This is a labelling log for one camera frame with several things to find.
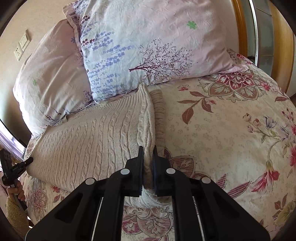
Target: hand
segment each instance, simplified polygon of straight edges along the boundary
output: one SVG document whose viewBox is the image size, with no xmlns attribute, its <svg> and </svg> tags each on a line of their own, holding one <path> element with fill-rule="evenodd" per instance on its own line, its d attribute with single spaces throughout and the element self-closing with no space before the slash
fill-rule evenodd
<svg viewBox="0 0 296 241">
<path fill-rule="evenodd" d="M 24 194 L 24 190 L 22 189 L 22 184 L 20 183 L 20 181 L 17 181 L 17 188 L 7 188 L 7 193 L 9 196 L 9 199 L 17 205 L 15 198 L 14 198 L 14 194 L 18 194 L 18 199 L 21 201 L 24 201 L 26 199 L 25 194 Z"/>
</svg>

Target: beige knit sweater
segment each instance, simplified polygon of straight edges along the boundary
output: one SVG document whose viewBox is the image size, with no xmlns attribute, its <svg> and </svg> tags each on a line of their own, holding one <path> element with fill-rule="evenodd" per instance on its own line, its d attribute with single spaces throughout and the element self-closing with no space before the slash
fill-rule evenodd
<svg viewBox="0 0 296 241">
<path fill-rule="evenodd" d="M 14 227 L 16 232 L 25 239 L 27 232 L 29 231 L 29 222 L 27 214 L 21 211 L 20 208 L 14 204 L 10 198 L 6 201 L 7 219 Z"/>
</svg>

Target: floral bed sheet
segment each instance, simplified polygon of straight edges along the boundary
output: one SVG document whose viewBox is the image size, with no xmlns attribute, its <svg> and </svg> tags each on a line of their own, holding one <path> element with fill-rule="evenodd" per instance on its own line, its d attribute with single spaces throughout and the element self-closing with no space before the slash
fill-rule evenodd
<svg viewBox="0 0 296 241">
<path fill-rule="evenodd" d="M 165 157 L 188 177 L 209 176 L 273 238 L 296 207 L 296 109 L 266 73 L 229 54 L 249 70 L 149 87 L 165 101 Z M 33 223 L 69 194 L 26 173 L 21 181 Z M 173 241 L 172 208 L 125 207 L 122 240 Z"/>
</svg>

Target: switch plate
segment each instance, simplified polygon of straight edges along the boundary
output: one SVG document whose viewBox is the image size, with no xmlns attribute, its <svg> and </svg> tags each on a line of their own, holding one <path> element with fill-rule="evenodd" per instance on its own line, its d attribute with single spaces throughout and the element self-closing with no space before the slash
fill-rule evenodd
<svg viewBox="0 0 296 241">
<path fill-rule="evenodd" d="M 27 31 L 24 33 L 24 35 L 22 36 L 19 43 L 20 43 L 22 50 L 24 51 L 26 49 L 26 47 L 28 46 L 28 44 L 30 43 L 30 38 L 28 36 Z"/>
<path fill-rule="evenodd" d="M 23 50 L 22 50 L 22 48 L 20 46 L 20 43 L 17 43 L 17 46 L 16 46 L 16 48 L 15 48 L 15 50 L 13 52 L 15 54 L 15 57 L 19 61 L 20 58 L 22 57 L 22 54 L 23 54 Z"/>
</svg>

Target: wooden frame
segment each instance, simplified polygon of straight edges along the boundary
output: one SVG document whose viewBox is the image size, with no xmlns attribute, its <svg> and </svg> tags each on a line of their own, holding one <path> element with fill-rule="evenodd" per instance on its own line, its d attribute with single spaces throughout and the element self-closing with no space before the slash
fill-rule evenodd
<svg viewBox="0 0 296 241">
<path fill-rule="evenodd" d="M 237 30 L 239 34 L 239 53 L 245 57 L 248 57 L 247 26 L 244 17 L 244 9 L 242 7 L 242 2 L 241 0 L 232 0 L 232 4 L 235 12 L 235 17 L 237 20 Z"/>
<path fill-rule="evenodd" d="M 283 15 L 271 2 L 269 7 L 274 24 L 274 63 L 271 77 L 286 93 L 294 65 L 294 34 Z"/>
</svg>

